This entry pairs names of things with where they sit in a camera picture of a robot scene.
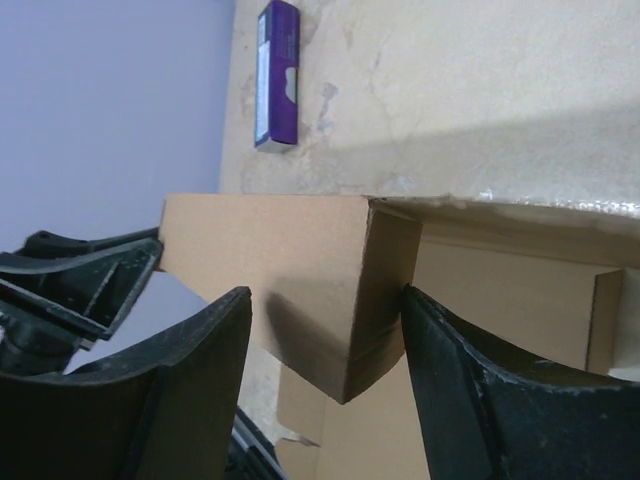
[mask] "wall stain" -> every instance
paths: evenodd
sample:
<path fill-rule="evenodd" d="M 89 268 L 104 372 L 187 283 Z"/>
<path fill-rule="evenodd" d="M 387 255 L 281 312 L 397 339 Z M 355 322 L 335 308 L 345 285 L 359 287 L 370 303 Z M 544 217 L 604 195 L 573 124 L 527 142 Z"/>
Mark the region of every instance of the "wall stain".
<path fill-rule="evenodd" d="M 240 107 L 243 118 L 253 117 L 256 95 L 256 76 L 251 74 L 247 77 L 240 88 Z"/>
<path fill-rule="evenodd" d="M 380 66 L 380 60 L 382 60 L 382 49 L 380 49 L 378 51 L 378 54 L 376 55 L 376 61 L 373 64 L 373 70 L 376 71 L 378 69 L 378 67 Z"/>
<path fill-rule="evenodd" d="M 347 42 L 347 49 L 351 50 L 351 47 L 353 47 L 353 26 L 345 25 L 342 27 L 342 35 Z"/>
<path fill-rule="evenodd" d="M 313 41 L 325 7 L 334 3 L 335 0 L 302 0 L 299 2 L 300 9 L 300 47 L 304 48 Z"/>
<path fill-rule="evenodd" d="M 300 122 L 300 127 L 298 128 L 298 137 L 300 140 L 306 140 L 311 135 L 311 127 L 304 122 Z"/>
<path fill-rule="evenodd" d="M 325 133 L 329 128 L 333 126 L 333 122 L 327 120 L 325 117 L 327 113 L 329 113 L 329 103 L 336 97 L 336 95 L 338 95 L 339 92 L 340 89 L 333 83 L 324 83 L 324 88 L 322 89 L 322 98 L 324 98 L 324 102 L 322 104 L 322 108 L 320 109 L 318 122 L 316 124 L 316 129 L 319 132 Z"/>

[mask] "cardboard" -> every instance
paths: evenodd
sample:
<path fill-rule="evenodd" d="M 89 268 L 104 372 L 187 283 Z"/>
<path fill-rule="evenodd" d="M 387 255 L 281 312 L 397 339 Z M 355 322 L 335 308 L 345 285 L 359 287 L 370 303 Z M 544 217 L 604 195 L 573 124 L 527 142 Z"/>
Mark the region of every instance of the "cardboard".
<path fill-rule="evenodd" d="M 345 403 L 402 356 L 421 228 L 357 196 L 170 195 L 160 268 L 208 301 L 250 285 L 252 340 Z"/>
<path fill-rule="evenodd" d="M 422 239 L 414 285 L 522 348 L 607 372 L 622 270 L 433 240 Z M 344 406 L 283 368 L 278 420 L 301 436 L 276 445 L 291 480 L 429 478 L 406 357 Z"/>
<path fill-rule="evenodd" d="M 276 444 L 290 480 L 429 478 L 406 356 L 347 405 L 283 367 L 278 421 L 301 435 Z"/>
<path fill-rule="evenodd" d="M 508 321 L 496 317 L 502 310 L 512 319 L 504 335 L 519 345 L 539 338 L 533 351 L 543 356 L 554 340 L 538 325 L 552 318 L 555 341 L 576 335 L 558 360 L 606 370 L 620 276 L 600 275 L 640 266 L 638 226 L 622 217 L 451 199 L 176 194 L 165 205 L 161 268 L 209 301 L 250 285 L 253 341 L 346 403 L 402 355 L 397 298 L 413 278 L 423 225 L 429 242 L 466 247 L 467 267 L 483 265 L 452 269 L 439 253 L 423 252 L 430 295 L 456 311 L 452 295 L 464 289 L 470 297 L 456 313 L 493 331 Z M 476 258 L 474 250 L 500 253 Z M 456 282 L 444 288 L 442 275 L 454 271 Z M 472 301 L 491 289 L 500 309 Z M 598 332 L 594 343 L 585 343 L 585 325 Z"/>

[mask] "purple box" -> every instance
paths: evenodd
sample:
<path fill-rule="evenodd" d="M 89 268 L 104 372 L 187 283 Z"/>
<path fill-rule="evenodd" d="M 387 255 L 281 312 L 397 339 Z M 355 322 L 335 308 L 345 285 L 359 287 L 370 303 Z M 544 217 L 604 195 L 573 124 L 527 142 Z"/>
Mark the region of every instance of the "purple box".
<path fill-rule="evenodd" d="M 255 147 L 280 153 L 298 144 L 300 12 L 272 0 L 258 17 Z"/>

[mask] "white wall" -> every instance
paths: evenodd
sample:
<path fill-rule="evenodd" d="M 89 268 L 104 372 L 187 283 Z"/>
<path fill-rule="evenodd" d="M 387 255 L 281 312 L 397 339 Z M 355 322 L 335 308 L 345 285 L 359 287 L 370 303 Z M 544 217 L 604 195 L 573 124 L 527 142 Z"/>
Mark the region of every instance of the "white wall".
<path fill-rule="evenodd" d="M 39 229 L 92 239 L 158 224 L 170 191 L 217 189 L 233 0 L 0 0 L 0 250 Z M 203 302 L 155 274 L 111 342 Z"/>

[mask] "label on box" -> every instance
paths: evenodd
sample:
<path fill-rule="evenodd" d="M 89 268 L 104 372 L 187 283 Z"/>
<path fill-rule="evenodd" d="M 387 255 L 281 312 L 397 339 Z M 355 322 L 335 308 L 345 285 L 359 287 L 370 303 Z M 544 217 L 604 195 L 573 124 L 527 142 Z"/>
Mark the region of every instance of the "label on box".
<path fill-rule="evenodd" d="M 263 14 L 258 20 L 258 47 L 267 41 L 267 15 Z"/>
<path fill-rule="evenodd" d="M 269 57 L 271 42 L 258 48 L 258 74 L 256 80 L 256 141 L 269 131 Z"/>

